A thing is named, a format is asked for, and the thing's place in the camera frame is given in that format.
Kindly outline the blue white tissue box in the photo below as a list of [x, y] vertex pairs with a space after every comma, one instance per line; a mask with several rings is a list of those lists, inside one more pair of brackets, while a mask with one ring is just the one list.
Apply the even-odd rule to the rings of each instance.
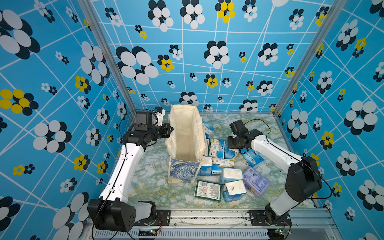
[[212, 139], [214, 137], [214, 128], [211, 127], [208, 123], [206, 123], [205, 121], [202, 121], [203, 123], [203, 129], [204, 129], [204, 132], [205, 132], [205, 135], [206, 135], [206, 138], [208, 139]]

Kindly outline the cream canvas tote bag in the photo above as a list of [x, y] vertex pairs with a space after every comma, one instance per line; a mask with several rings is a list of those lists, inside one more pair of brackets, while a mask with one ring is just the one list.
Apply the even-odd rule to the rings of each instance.
[[168, 182], [194, 183], [207, 149], [200, 112], [195, 106], [172, 105], [168, 119], [174, 129], [166, 139], [170, 155]]

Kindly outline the blue white front tissue pack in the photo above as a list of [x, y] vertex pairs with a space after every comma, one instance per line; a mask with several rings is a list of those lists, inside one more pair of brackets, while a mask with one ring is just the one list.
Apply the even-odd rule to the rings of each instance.
[[213, 167], [212, 157], [203, 157], [201, 161], [201, 167], [199, 170], [199, 176], [211, 176]]

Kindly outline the blue tissue pack white top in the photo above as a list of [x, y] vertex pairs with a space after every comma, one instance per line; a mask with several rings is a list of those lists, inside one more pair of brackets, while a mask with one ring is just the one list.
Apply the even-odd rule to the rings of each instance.
[[225, 183], [223, 199], [226, 203], [240, 200], [247, 193], [242, 180]]

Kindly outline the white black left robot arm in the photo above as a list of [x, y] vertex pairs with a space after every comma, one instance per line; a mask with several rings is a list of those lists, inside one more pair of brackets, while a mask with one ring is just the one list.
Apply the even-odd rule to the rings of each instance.
[[88, 205], [96, 229], [128, 233], [137, 222], [156, 221], [156, 204], [139, 201], [130, 205], [128, 188], [146, 148], [158, 139], [169, 138], [174, 130], [169, 123], [163, 123], [165, 114], [161, 107], [135, 110], [134, 120], [122, 137], [123, 145], [113, 174], [99, 198], [90, 200]]

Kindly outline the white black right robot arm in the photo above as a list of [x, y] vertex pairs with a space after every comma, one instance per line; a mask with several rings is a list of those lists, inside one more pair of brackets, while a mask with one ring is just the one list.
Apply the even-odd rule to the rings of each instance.
[[301, 157], [270, 141], [259, 130], [248, 130], [241, 120], [230, 124], [229, 148], [254, 150], [274, 162], [286, 174], [285, 190], [265, 207], [265, 221], [276, 225], [288, 212], [322, 189], [316, 160]]

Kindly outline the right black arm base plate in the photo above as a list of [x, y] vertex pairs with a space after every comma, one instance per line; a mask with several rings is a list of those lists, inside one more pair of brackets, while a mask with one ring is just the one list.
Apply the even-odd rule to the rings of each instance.
[[245, 218], [251, 222], [253, 227], [291, 227], [291, 216], [285, 213], [281, 216], [275, 215], [269, 210], [250, 210]]

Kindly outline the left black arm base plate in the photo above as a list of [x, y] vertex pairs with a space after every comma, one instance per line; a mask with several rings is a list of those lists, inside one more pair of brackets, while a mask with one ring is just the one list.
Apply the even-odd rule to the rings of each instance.
[[143, 219], [134, 223], [134, 226], [169, 226], [171, 220], [171, 210], [156, 210], [152, 219]]

